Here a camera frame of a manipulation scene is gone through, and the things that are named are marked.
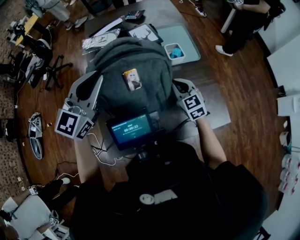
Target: brown hardwood floor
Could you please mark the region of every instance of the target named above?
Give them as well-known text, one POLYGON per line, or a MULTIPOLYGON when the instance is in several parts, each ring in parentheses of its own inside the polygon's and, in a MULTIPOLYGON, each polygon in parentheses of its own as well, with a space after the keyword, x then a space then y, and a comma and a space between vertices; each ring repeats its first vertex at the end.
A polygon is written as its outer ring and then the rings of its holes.
MULTIPOLYGON (((231 58, 215 51, 216 44, 225 43, 225 38, 219 30, 230 9, 224 1, 203 0, 208 13, 208 18, 205 19, 198 16, 195 8, 187 0, 184 0, 183 4, 180 4, 179 0, 172 2, 194 32, 201 46, 201 54, 208 59, 228 107, 232 122, 215 129, 215 133, 225 149, 228 160, 236 165, 243 164, 264 186, 269 196, 271 213, 275 209, 278 196, 277 185, 283 156, 279 134, 284 130, 285 118, 277 116, 278 91, 274 89, 263 61, 263 51, 255 39, 231 58)), ((82 3, 77 1, 71 12, 76 17, 81 17, 86 10, 82 3)), ((65 85, 62 90, 55 86, 51 91, 43 90, 45 81, 41 81, 35 89, 28 84, 22 88, 17 109, 21 135, 27 134, 28 118, 35 112, 42 114, 43 126, 45 123, 54 125, 57 110, 62 107, 70 86, 85 73, 87 63, 81 49, 83 28, 66 31, 61 25, 55 30, 55 35, 52 45, 53 59, 62 54, 65 56, 63 62, 72 62, 74 66, 60 73, 59 82, 65 85)), ((76 161, 73 141, 56 134, 53 126, 44 130, 45 156, 40 161, 33 156, 28 140, 21 141, 25 143, 22 153, 33 183, 48 183, 54 178, 58 163, 76 161)), ((100 166, 105 187, 110 189, 116 181, 126 179, 122 170, 126 163, 127 161, 120 162, 115 167, 100 166)), ((63 163, 59 165, 59 173, 74 175, 77 173, 76 165, 63 163)), ((79 184, 78 177, 72 179, 72 183, 79 184)), ((62 212, 67 222, 70 220, 74 202, 68 204, 62 212)))

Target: small display screen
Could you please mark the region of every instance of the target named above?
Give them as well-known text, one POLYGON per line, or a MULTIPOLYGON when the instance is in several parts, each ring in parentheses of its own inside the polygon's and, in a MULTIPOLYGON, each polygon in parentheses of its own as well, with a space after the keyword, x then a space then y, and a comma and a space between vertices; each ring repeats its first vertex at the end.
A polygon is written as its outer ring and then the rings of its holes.
POLYGON ((147 116, 144 114, 111 127, 118 143, 125 143, 151 133, 147 116))

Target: chair base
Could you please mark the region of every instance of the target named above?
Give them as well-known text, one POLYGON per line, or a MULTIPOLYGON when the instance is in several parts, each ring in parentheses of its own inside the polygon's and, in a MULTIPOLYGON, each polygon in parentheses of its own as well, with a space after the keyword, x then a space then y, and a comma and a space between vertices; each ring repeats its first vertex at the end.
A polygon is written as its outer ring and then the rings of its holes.
POLYGON ((54 83, 55 85, 59 88, 59 89, 62 89, 64 87, 64 85, 60 85, 58 83, 58 80, 57 80, 57 77, 56 77, 56 73, 60 70, 62 70, 63 68, 66 68, 66 67, 72 67, 73 64, 72 63, 67 63, 67 64, 64 64, 64 65, 61 65, 59 67, 57 67, 57 64, 58 64, 58 61, 59 59, 63 59, 64 56, 63 55, 60 55, 58 56, 58 58, 56 59, 55 61, 55 64, 53 65, 53 67, 49 66, 47 68, 47 73, 48 73, 48 78, 47 78, 47 83, 46 83, 46 87, 45 87, 45 90, 47 91, 50 91, 51 88, 49 87, 49 83, 51 81, 51 79, 53 78, 54 80, 54 83))

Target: gray backpack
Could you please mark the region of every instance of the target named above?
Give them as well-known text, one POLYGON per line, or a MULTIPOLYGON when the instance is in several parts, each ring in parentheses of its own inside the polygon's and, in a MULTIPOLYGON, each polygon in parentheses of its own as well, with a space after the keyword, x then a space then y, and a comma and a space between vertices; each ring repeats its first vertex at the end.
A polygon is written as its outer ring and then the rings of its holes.
POLYGON ((118 38, 94 58, 87 73, 98 71, 104 80, 97 104, 114 116, 147 108, 149 112, 166 108, 172 86, 172 65, 162 46, 133 37, 118 38), (130 90, 123 73, 136 69, 140 82, 130 90))

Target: yellow wooden board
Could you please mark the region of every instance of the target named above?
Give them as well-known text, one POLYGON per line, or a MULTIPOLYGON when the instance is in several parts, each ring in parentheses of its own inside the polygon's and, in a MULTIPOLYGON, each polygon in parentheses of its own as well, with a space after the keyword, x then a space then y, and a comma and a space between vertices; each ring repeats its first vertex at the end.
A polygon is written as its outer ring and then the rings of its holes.
MULTIPOLYGON (((25 23, 25 36, 29 33, 29 31, 32 29, 33 25, 37 22, 38 16, 35 14, 31 16, 31 18, 25 23)), ((23 36, 18 37, 18 39, 15 42, 15 45, 18 46, 23 41, 23 36)))

